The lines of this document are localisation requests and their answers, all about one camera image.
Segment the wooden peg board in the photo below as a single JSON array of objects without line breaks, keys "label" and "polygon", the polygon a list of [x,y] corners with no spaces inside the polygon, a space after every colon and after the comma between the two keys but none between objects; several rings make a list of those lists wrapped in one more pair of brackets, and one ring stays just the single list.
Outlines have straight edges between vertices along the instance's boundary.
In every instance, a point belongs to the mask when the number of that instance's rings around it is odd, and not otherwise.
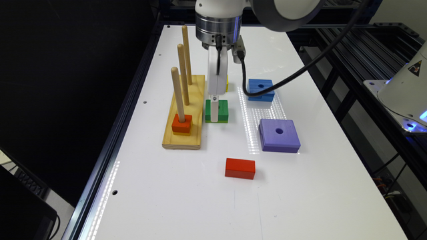
[{"label": "wooden peg board", "polygon": [[165,149],[198,150],[201,140],[201,123],[203,120],[203,100],[205,94],[205,76],[192,75],[192,85],[188,86],[189,105],[184,105],[184,113],[193,116],[193,127],[190,136],[174,135],[172,132],[172,122],[177,114],[175,93],[172,96],[171,107],[163,136],[162,146]]}]

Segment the red square block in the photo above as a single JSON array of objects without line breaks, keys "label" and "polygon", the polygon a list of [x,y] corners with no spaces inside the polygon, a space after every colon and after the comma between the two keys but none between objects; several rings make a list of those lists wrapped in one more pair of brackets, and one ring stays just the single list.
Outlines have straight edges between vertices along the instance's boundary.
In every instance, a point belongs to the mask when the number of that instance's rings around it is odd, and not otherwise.
[{"label": "red square block", "polygon": [[178,114],[175,114],[175,118],[172,122],[172,131],[175,133],[189,133],[191,131],[193,116],[191,115],[184,115],[185,116],[185,122],[180,123]]},{"label": "red square block", "polygon": [[227,158],[226,177],[254,179],[255,161]]}]

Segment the white table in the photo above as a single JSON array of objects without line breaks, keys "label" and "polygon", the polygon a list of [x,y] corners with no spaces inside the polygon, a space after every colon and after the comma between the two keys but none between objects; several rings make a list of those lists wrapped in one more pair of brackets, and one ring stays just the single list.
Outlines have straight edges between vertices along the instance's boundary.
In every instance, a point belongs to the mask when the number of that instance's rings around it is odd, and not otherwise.
[{"label": "white table", "polygon": [[[285,33],[241,35],[248,78],[277,83],[303,66]],[[193,74],[205,75],[207,51],[195,27],[189,36]],[[229,55],[229,123],[204,123],[198,151],[163,149],[178,43],[181,27],[165,27],[88,239],[406,239],[308,73],[273,103],[247,102]],[[299,153],[263,152],[262,117],[294,120]],[[224,177],[227,157],[255,160],[255,179]]]}]

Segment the purple square block with hole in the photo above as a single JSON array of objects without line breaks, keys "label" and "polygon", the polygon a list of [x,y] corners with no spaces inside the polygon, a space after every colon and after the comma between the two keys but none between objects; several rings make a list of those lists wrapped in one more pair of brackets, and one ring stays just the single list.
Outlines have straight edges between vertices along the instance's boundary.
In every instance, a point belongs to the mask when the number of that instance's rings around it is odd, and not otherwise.
[{"label": "purple square block with hole", "polygon": [[301,147],[292,120],[261,119],[260,137],[262,151],[297,153]]}]

